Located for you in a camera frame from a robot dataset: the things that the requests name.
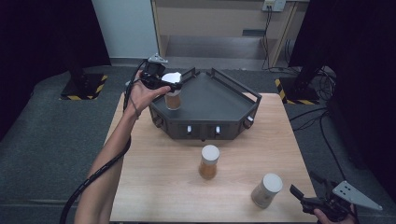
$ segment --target cylindrical container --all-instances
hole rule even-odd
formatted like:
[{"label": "cylindrical container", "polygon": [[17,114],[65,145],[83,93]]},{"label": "cylindrical container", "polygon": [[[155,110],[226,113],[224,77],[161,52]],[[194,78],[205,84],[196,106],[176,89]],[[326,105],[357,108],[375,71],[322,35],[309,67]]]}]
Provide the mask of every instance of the cylindrical container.
[{"label": "cylindrical container", "polygon": [[166,107],[170,110],[177,110],[180,105],[180,91],[175,91],[175,92],[168,92],[165,94],[165,104]]},{"label": "cylindrical container", "polygon": [[219,155],[219,149],[213,145],[207,145],[202,148],[202,158],[199,166],[199,174],[202,178],[212,179],[215,177]]},{"label": "cylindrical container", "polygon": [[[181,74],[180,73],[168,73],[163,75],[162,80],[170,83],[178,83],[180,82]],[[168,92],[165,94],[165,104],[166,107],[170,110],[177,110],[180,105],[180,90],[174,92]]]},{"label": "cylindrical container", "polygon": [[278,192],[282,190],[282,179],[276,174],[266,174],[260,184],[251,192],[251,199],[261,208],[270,205]]}]

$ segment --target black curtain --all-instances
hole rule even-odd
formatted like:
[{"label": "black curtain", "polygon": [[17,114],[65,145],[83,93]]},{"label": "black curtain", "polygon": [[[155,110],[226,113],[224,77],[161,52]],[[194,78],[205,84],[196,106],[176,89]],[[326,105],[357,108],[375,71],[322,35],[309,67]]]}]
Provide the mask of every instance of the black curtain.
[{"label": "black curtain", "polygon": [[0,139],[36,83],[65,71],[110,65],[91,0],[1,1],[0,60]]},{"label": "black curtain", "polygon": [[[347,149],[359,151],[396,202],[394,8],[395,1],[311,0],[290,66],[304,66],[318,44],[325,46],[317,66],[328,65],[336,74],[328,104],[334,123]],[[329,37],[324,42],[323,34]]]}]

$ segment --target black box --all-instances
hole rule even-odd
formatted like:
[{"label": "black box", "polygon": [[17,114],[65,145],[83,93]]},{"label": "black box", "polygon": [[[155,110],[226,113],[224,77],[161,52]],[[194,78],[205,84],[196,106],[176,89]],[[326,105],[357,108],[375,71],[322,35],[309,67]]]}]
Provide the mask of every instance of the black box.
[{"label": "black box", "polygon": [[262,98],[257,92],[214,68],[192,68],[181,81],[179,109],[169,110],[164,96],[149,106],[153,123],[171,138],[232,140],[253,125]]}]

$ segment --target hazard tape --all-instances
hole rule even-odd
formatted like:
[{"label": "hazard tape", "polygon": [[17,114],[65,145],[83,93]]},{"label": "hazard tape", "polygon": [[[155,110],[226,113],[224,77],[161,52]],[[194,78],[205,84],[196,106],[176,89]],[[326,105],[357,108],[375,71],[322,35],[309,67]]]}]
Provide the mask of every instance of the hazard tape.
[{"label": "hazard tape", "polygon": [[283,104],[290,105],[319,105],[319,101],[309,101],[309,100],[289,100],[285,92],[283,91],[282,85],[280,84],[279,79],[275,80],[275,84],[277,90],[279,91],[279,96],[282,99]]},{"label": "hazard tape", "polygon": [[107,80],[107,76],[103,76],[102,80],[99,82],[99,86],[96,88],[95,94],[91,95],[63,95],[60,97],[60,100],[93,100],[99,96],[99,93],[102,91],[105,86],[105,82]]}]

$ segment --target human hand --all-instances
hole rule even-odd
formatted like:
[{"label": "human hand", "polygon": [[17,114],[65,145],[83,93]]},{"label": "human hand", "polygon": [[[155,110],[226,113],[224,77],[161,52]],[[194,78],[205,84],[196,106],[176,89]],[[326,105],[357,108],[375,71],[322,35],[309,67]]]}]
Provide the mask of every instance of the human hand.
[{"label": "human hand", "polygon": [[347,215],[347,217],[340,222],[332,222],[320,209],[314,209],[314,214],[318,218],[321,224],[356,224],[356,219],[352,215]]},{"label": "human hand", "polygon": [[[142,71],[139,70],[136,74],[136,78],[140,78],[141,75]],[[136,113],[134,105],[136,106],[137,114],[141,113],[146,107],[149,106],[155,97],[166,94],[170,90],[171,88],[168,86],[161,87],[157,90],[150,90],[142,83],[142,81],[136,81],[132,86],[131,95],[129,97],[128,105],[124,114],[130,116],[134,115]]]}]

